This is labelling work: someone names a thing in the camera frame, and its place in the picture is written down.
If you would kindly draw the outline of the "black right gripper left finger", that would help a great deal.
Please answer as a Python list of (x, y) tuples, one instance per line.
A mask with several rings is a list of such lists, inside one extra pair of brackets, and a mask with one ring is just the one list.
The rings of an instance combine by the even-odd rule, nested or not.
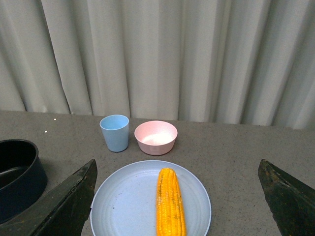
[(95, 194), (92, 159), (28, 209), (1, 224), (2, 236), (79, 236)]

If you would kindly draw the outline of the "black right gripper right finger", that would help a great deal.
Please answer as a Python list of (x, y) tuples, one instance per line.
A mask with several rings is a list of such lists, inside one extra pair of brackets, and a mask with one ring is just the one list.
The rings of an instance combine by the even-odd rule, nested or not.
[(265, 200), (283, 236), (315, 234), (315, 190), (262, 159), (258, 177)]

